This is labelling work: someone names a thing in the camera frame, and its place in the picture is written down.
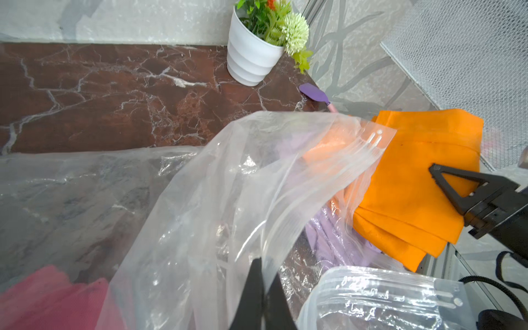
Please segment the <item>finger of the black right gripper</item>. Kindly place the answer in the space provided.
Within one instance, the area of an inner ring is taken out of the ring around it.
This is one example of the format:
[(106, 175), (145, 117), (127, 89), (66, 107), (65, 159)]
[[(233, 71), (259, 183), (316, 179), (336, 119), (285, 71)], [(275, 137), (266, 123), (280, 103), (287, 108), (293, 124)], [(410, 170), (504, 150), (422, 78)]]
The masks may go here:
[(507, 177), (440, 164), (431, 165), (429, 172), (456, 211), (465, 217), (510, 217), (520, 212), (519, 184)]

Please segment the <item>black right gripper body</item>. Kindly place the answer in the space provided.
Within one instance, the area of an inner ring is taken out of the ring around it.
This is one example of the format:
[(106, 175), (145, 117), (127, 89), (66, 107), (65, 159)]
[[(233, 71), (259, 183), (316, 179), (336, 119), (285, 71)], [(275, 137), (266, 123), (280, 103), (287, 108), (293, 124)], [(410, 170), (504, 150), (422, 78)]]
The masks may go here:
[(527, 259), (527, 189), (493, 188), (482, 185), (468, 197), (470, 207), (463, 218), (475, 239), (489, 235), (513, 252)]

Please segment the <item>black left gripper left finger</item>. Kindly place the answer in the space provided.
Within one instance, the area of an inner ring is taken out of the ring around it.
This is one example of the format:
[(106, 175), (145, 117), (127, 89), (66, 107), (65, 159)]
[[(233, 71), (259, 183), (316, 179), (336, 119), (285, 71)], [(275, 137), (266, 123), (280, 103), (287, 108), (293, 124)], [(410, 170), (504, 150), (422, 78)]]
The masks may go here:
[(261, 258), (252, 261), (250, 271), (229, 330), (261, 330), (264, 282)]

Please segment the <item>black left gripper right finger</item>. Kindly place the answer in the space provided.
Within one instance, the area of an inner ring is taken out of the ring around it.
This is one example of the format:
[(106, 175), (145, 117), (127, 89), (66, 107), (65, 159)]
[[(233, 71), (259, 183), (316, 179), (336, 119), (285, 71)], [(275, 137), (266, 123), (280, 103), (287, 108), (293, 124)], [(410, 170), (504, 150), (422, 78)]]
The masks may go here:
[(265, 296), (263, 316), (267, 330), (297, 330), (279, 274), (276, 274)]

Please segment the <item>lilac trousers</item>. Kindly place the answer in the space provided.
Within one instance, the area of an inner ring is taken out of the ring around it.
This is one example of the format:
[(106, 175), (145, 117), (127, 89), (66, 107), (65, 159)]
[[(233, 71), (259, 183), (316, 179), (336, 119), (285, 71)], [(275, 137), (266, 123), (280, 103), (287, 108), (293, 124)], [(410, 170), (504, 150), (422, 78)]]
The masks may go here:
[(382, 149), (363, 137), (330, 131), (319, 135), (295, 133), (277, 149), (286, 155), (297, 149), (280, 202), (299, 216), (318, 265), (326, 271), (342, 265), (367, 266), (381, 252), (347, 221), (364, 199)]

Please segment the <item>orange trousers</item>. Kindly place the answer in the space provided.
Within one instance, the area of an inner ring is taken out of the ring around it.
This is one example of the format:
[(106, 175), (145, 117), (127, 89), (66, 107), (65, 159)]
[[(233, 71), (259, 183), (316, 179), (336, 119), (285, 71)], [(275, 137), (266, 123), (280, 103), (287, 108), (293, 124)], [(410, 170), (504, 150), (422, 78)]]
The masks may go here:
[(484, 121), (462, 109), (381, 111), (373, 121), (395, 136), (362, 187), (347, 185), (330, 205), (346, 237), (359, 234), (414, 272), (424, 257), (458, 242), (463, 230), (463, 217), (429, 169), (479, 171)]

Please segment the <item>clear plastic vacuum bag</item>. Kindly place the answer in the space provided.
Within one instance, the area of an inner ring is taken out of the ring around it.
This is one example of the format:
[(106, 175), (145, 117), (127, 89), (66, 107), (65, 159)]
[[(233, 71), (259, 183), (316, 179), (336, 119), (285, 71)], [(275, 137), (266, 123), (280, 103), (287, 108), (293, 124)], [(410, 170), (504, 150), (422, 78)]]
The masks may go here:
[(280, 202), (299, 151), (277, 147), (330, 131), (383, 153), (395, 136), (345, 114), (258, 111), (205, 147), (4, 156), (1, 294), (53, 265), (71, 283), (106, 279), (125, 329), (229, 329), (261, 258), (263, 313), (279, 274), (297, 329), (474, 329), (462, 284), (381, 251), (367, 266), (318, 265)]

